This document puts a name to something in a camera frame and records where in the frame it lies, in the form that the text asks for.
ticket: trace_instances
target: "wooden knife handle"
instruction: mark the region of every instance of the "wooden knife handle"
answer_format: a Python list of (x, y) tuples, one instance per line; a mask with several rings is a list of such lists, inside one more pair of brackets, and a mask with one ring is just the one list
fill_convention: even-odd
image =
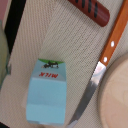
[(127, 25), (128, 21), (128, 0), (124, 0), (118, 17), (116, 19), (115, 25), (112, 32), (108, 38), (108, 41), (104, 47), (104, 50), (100, 57), (100, 62), (105, 66), (108, 65), (110, 58), (115, 51), (115, 48), (122, 36), (122, 33)]
[(110, 14), (97, 0), (68, 0), (101, 27), (107, 25)]

